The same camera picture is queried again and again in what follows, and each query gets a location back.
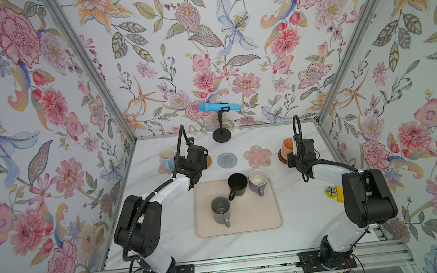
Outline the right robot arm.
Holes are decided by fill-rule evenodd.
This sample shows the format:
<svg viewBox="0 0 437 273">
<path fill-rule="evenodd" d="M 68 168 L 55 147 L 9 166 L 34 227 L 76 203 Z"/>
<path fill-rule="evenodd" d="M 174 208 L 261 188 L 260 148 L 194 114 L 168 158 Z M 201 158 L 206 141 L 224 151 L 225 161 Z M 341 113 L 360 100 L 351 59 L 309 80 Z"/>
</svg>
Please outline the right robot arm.
<svg viewBox="0 0 437 273">
<path fill-rule="evenodd" d="M 317 179 L 341 189 L 345 217 L 321 241 L 318 257 L 324 268 L 341 266 L 371 225 L 385 224 L 397 216 L 397 204 L 380 170 L 359 170 L 318 158 L 314 141 L 299 135 L 293 138 L 293 151 L 287 160 L 287 165 L 296 168 L 305 182 Z"/>
</svg>

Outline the light blue cup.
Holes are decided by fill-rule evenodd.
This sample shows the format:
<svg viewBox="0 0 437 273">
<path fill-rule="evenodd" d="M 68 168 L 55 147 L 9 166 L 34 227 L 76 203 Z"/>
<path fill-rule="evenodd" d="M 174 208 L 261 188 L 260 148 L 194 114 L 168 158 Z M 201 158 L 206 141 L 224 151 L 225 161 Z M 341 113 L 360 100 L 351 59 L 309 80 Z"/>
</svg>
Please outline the light blue cup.
<svg viewBox="0 0 437 273">
<path fill-rule="evenodd" d="M 175 154 L 175 150 L 171 147 L 165 147 L 160 150 L 159 158 L 167 171 L 173 171 L 175 168 Z"/>
</svg>

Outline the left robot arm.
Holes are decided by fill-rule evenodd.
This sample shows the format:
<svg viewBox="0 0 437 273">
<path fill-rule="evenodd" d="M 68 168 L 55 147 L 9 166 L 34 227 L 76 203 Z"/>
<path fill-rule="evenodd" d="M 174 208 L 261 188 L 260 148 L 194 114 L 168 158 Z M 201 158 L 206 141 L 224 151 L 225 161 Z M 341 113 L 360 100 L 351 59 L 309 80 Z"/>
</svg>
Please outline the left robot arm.
<svg viewBox="0 0 437 273">
<path fill-rule="evenodd" d="M 207 168 L 208 150 L 188 147 L 178 157 L 172 177 L 144 196 L 130 195 L 123 203 L 113 240 L 122 260 L 151 273 L 173 273 L 176 261 L 160 245 L 163 203 L 194 188 Z"/>
</svg>

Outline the orange cup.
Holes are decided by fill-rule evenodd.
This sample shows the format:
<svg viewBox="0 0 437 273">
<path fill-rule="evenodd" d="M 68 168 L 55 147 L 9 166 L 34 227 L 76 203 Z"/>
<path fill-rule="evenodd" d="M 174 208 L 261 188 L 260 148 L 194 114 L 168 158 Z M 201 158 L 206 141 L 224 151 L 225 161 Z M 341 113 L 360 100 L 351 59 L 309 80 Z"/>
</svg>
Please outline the orange cup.
<svg viewBox="0 0 437 273">
<path fill-rule="evenodd" d="M 294 141 L 293 138 L 286 138 L 283 141 L 280 157 L 285 160 L 285 162 L 288 161 L 289 154 L 294 155 Z"/>
</svg>

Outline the blue woven round coaster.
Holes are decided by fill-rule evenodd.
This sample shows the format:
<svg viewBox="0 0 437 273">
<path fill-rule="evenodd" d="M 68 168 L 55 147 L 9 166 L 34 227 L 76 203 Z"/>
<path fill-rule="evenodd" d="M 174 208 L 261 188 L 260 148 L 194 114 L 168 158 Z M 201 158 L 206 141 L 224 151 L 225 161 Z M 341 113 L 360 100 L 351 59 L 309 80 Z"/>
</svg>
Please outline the blue woven round coaster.
<svg viewBox="0 0 437 273">
<path fill-rule="evenodd" d="M 234 168 L 238 163 L 238 158 L 233 153 L 222 153 L 217 158 L 217 164 L 223 169 L 231 169 Z"/>
</svg>

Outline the woven rattan round coaster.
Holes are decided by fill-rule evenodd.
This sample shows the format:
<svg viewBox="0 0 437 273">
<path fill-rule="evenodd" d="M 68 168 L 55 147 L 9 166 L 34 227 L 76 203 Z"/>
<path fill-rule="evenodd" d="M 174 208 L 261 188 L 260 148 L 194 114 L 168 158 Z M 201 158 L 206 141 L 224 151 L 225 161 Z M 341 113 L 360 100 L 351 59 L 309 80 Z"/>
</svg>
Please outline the woven rattan round coaster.
<svg viewBox="0 0 437 273">
<path fill-rule="evenodd" d="M 211 156 L 208 155 L 206 161 L 207 161 L 207 168 L 209 168 L 212 165 Z"/>
</svg>

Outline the black cup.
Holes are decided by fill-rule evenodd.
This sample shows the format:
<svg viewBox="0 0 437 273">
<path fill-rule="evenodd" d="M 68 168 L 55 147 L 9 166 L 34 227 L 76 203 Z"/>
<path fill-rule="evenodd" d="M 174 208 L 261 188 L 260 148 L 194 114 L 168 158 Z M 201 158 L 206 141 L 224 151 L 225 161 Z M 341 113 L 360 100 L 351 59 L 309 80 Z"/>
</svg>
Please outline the black cup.
<svg viewBox="0 0 437 273">
<path fill-rule="evenodd" d="M 228 196 L 229 201 L 234 200 L 236 197 L 241 197 L 247 190 L 248 179 L 244 174 L 234 173 L 228 178 L 228 186 L 230 194 Z"/>
</svg>

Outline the brown wooden round coaster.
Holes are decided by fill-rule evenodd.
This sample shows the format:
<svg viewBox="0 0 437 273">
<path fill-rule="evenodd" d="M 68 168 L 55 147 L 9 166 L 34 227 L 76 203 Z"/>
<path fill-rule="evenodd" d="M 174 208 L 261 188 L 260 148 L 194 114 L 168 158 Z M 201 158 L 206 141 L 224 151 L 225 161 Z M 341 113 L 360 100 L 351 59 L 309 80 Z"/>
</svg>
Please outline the brown wooden round coaster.
<svg viewBox="0 0 437 273">
<path fill-rule="evenodd" d="M 281 161 L 281 163 L 287 165 L 288 164 L 288 153 L 283 152 L 282 150 L 278 153 L 278 158 Z"/>
</svg>

